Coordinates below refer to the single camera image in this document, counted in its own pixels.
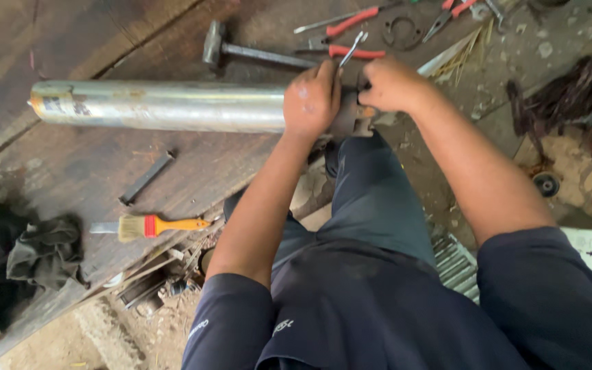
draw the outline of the wooden workbench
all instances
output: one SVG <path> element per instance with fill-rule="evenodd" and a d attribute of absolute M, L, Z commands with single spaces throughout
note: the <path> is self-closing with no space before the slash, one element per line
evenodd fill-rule
<path fill-rule="evenodd" d="M 202 214 L 251 180 L 278 136 L 45 124 L 26 105 L 31 85 L 43 78 L 286 84 L 297 71 L 248 60 L 230 61 L 224 76 L 210 72 L 200 62 L 210 21 L 226 21 L 230 41 L 289 53 L 322 32 L 294 35 L 297 26 L 373 4 L 376 0 L 84 0 L 29 1 L 21 7 L 18 1 L 0 1 L 0 200 L 34 210 L 40 219 L 76 214 L 87 230 L 92 222 L 116 221 L 129 211 L 117 198 L 156 158 L 175 149 L 175 163 L 145 190 L 132 211 L 168 219 Z M 415 8 L 425 27 L 440 11 L 437 2 Z M 370 32 L 363 48 L 385 48 L 380 27 L 386 16 L 363 26 Z M 417 67 L 477 27 L 465 14 L 429 43 L 395 54 Z M 356 34 L 349 32 L 337 42 L 349 45 Z M 357 61 L 347 65 L 346 84 L 355 84 L 361 66 Z M 115 235 L 84 232 L 82 273 L 90 290 L 71 281 L 60 292 L 46 292 L 9 328 L 0 341 L 0 356 L 103 282 L 178 237 L 165 233 L 156 240 L 122 245 Z"/>

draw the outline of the pliers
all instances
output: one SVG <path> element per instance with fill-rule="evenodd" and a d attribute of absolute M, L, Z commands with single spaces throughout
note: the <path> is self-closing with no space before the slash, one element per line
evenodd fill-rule
<path fill-rule="evenodd" d="M 372 7 L 367 9 L 366 11 L 363 11 L 350 17 L 349 19 L 347 19 L 344 22 L 341 22 L 337 26 L 328 26 L 325 29 L 324 36 L 317 36 L 308 39 L 307 43 L 304 46 L 300 47 L 298 51 L 327 51 L 328 55 L 330 55 L 331 58 L 346 55 L 347 53 L 349 53 L 350 47 L 332 45 L 330 44 L 331 38 L 342 34 L 342 32 L 346 31 L 347 29 L 361 21 L 364 21 L 368 18 L 372 18 L 383 9 L 400 5 L 402 3 L 402 1 L 394 1 L 390 4 L 382 5 L 380 7 Z M 376 59 L 384 57 L 385 51 L 366 51 L 357 49 L 353 52 L 353 56 L 363 59 Z"/>
<path fill-rule="evenodd" d="M 307 40 L 307 45 L 301 47 L 298 51 L 327 51 L 331 58 L 343 56 L 349 53 L 350 47 L 341 45 L 330 45 L 327 36 L 319 36 Z M 376 59 L 385 56 L 385 50 L 368 51 L 356 49 L 353 56 L 362 59 Z"/>
<path fill-rule="evenodd" d="M 452 18 L 458 18 L 460 13 L 464 12 L 466 9 L 469 9 L 477 0 L 462 0 L 463 4 L 458 5 L 454 9 L 451 9 L 454 5 L 456 0 L 445 0 L 442 3 L 442 13 L 440 16 L 435 20 L 429 32 L 424 36 L 422 43 L 428 41 L 433 35 L 435 35 L 440 29 L 442 29 L 449 20 Z"/>

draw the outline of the left hand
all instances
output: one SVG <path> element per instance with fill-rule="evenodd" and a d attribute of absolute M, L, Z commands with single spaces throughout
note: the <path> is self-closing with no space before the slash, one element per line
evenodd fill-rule
<path fill-rule="evenodd" d="M 341 81 L 337 65 L 327 60 L 303 72 L 285 91 L 285 135 L 317 140 L 340 109 Z"/>

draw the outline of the man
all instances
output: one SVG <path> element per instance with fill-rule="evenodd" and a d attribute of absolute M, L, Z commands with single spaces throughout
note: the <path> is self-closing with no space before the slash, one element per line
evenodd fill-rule
<path fill-rule="evenodd" d="M 320 231 L 288 216 L 340 105 L 326 61 L 285 92 L 285 133 L 218 241 L 182 368 L 592 369 L 592 272 L 531 181 L 415 71 L 386 58 L 365 74 L 360 102 L 412 117 L 472 226 L 481 306 L 440 284 L 422 207 L 378 134 L 326 157 Z"/>

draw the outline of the small black wheel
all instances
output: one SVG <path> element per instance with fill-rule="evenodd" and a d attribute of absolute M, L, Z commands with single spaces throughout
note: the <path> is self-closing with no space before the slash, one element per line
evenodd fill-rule
<path fill-rule="evenodd" d="M 533 183 L 543 198 L 552 198 L 561 188 L 561 182 L 552 172 L 541 172 L 533 177 Z"/>

